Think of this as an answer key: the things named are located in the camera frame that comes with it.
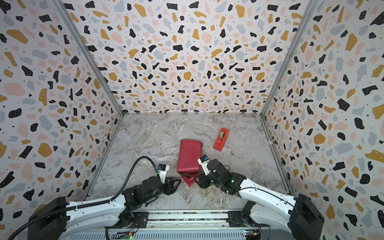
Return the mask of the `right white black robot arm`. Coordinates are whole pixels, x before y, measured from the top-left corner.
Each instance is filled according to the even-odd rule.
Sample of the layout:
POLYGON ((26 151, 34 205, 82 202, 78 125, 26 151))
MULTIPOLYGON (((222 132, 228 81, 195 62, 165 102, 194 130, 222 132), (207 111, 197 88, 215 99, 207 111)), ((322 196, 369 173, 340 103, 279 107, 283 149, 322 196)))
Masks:
POLYGON ((263 187, 244 175, 232 173, 217 159, 206 155, 198 159, 203 170, 194 178, 200 188, 210 186, 247 200, 241 219, 247 226, 266 224, 290 233, 296 240, 318 240, 325 218, 311 199, 303 194, 291 196, 263 187))

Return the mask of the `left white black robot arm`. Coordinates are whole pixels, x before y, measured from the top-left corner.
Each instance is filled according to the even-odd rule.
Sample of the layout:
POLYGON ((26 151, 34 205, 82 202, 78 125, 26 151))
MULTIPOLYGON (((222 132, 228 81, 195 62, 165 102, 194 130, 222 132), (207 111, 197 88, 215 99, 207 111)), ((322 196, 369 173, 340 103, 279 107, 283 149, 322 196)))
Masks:
POLYGON ((59 205, 48 204, 43 213, 31 217, 28 227, 29 240, 59 240, 75 233, 96 228, 113 227, 133 221, 133 211, 148 206, 160 195, 172 195, 180 179, 150 177, 140 185, 122 191, 112 200, 69 202, 59 200, 59 205))

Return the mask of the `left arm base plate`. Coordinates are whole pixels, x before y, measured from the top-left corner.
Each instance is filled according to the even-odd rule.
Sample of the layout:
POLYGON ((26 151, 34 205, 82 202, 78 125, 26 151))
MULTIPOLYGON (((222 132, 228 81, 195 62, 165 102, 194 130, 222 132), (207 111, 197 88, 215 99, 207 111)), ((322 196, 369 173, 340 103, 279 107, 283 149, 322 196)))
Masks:
POLYGON ((131 230, 147 227, 149 212, 123 212, 118 217, 118 222, 112 225, 112 229, 128 228, 131 230))

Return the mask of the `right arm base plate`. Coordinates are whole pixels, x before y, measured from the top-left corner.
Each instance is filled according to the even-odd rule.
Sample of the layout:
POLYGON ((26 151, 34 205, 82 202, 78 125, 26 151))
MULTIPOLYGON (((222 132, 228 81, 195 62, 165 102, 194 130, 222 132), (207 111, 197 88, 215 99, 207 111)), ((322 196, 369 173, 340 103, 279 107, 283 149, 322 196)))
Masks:
POLYGON ((268 227, 269 225, 261 224, 255 222, 251 218, 251 210, 262 207, 252 201, 247 201, 246 205, 240 211, 228 211, 228 218, 226 222, 229 223, 231 228, 259 228, 259 227, 268 227))

